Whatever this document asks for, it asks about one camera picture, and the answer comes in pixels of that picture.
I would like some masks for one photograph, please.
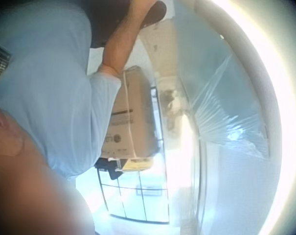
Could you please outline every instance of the shirt sleeve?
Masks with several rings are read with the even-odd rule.
[[[91,141],[97,150],[97,159],[107,133],[116,95],[121,87],[117,77],[106,73],[95,73],[91,83]]]

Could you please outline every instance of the cardboard box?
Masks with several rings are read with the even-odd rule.
[[[158,152],[159,146],[150,83],[137,66],[125,71],[121,81],[101,157],[152,157]]]

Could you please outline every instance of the person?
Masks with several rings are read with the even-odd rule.
[[[66,180],[99,158],[117,77],[156,1],[131,1],[91,76],[96,32],[81,7],[32,1],[0,14],[8,62],[0,73],[0,235],[94,234],[86,202]]]

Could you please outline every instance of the man's arm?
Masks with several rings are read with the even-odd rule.
[[[99,72],[119,76],[133,50],[141,23],[157,0],[132,0],[128,15],[108,40]]]

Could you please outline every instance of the skin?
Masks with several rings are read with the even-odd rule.
[[[106,44],[99,72],[117,76],[156,0],[133,0]],[[0,110],[0,218],[6,235],[94,235],[86,202],[47,165],[30,136]]]

